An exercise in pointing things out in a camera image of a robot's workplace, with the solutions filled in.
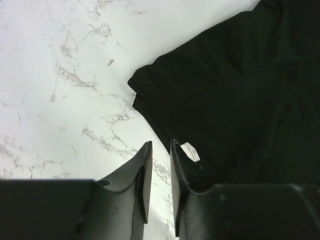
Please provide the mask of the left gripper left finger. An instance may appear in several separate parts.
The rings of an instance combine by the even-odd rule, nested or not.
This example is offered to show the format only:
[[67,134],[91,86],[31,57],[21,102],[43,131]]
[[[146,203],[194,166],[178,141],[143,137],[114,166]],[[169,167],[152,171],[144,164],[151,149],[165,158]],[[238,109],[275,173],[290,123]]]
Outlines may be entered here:
[[94,182],[72,234],[74,240],[142,240],[148,223],[153,144],[147,141],[126,163]]

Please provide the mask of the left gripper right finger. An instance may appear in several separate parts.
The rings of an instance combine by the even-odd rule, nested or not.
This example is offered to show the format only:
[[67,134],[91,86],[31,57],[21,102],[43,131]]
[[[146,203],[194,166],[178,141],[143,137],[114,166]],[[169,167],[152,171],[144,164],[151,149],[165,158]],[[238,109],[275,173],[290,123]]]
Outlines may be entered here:
[[170,142],[170,170],[175,236],[180,240],[224,240],[217,215],[221,182],[192,161],[177,140]]

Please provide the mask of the black t shirt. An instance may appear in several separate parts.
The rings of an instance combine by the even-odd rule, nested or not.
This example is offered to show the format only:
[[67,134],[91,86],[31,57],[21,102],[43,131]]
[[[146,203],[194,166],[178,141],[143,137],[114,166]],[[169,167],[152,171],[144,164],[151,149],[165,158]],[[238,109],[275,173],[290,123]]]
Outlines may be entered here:
[[216,183],[320,182],[320,3],[262,0],[128,85],[166,148],[189,143]]

